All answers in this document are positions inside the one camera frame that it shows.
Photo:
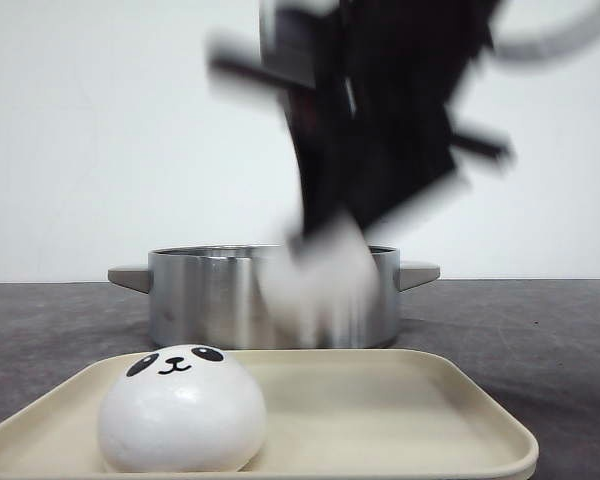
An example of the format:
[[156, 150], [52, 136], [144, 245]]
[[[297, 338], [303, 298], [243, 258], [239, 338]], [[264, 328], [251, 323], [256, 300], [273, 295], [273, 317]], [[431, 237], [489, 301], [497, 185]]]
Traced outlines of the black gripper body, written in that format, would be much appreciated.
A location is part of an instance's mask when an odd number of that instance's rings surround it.
[[207, 64], [216, 76], [281, 91], [294, 146], [351, 148], [360, 165], [432, 171], [453, 165], [453, 147], [494, 162], [509, 154], [501, 140], [454, 129], [446, 112], [465, 69], [489, 44], [484, 30], [449, 38], [411, 31], [396, 42], [311, 32], [276, 35], [260, 59], [214, 44]]

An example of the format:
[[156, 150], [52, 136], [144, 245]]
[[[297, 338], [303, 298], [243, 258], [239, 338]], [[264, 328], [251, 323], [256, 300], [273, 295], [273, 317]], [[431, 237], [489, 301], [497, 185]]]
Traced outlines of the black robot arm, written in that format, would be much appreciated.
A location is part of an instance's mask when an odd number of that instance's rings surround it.
[[359, 235], [455, 169], [460, 148], [497, 162], [505, 142], [456, 129], [448, 103], [491, 47], [494, 1], [341, 1], [318, 14], [276, 5], [260, 57], [216, 44], [212, 74], [279, 93], [299, 167], [295, 258]]

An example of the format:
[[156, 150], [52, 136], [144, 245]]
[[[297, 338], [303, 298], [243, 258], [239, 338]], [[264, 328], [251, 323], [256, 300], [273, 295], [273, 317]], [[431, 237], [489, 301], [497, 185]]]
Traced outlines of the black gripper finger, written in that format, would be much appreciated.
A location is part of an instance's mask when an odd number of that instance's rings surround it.
[[360, 249], [360, 229], [351, 200], [360, 156], [351, 148], [294, 146], [299, 168], [302, 225], [289, 238], [292, 258], [321, 260], [327, 255]]
[[352, 165], [349, 168], [349, 234], [363, 235], [396, 208], [428, 203], [429, 197], [462, 188], [457, 165], [426, 171], [387, 165]]

